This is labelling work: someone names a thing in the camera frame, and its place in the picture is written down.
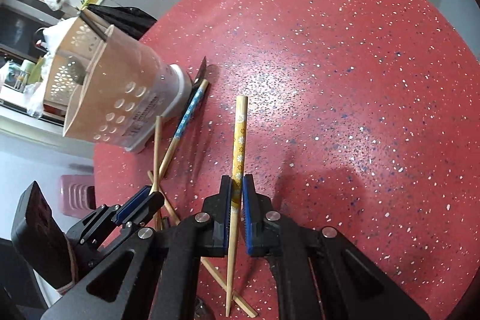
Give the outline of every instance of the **red speckled table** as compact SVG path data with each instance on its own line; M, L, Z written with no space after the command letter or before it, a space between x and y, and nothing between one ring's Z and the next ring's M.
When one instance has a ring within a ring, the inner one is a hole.
M231 172L234 105L250 97L245 172L299 224L336 226L431 316L478 267L479 66L426 0L182 0L143 42L212 86L163 188L181 217ZM173 135L170 124L165 135ZM97 198L148 183L139 155L97 145ZM167 140L162 144L166 150ZM226 261L215 264L225 273ZM239 247L235 287L278 315L273 278ZM217 317L225 294L200 272ZM233 316L245 315L234 308Z

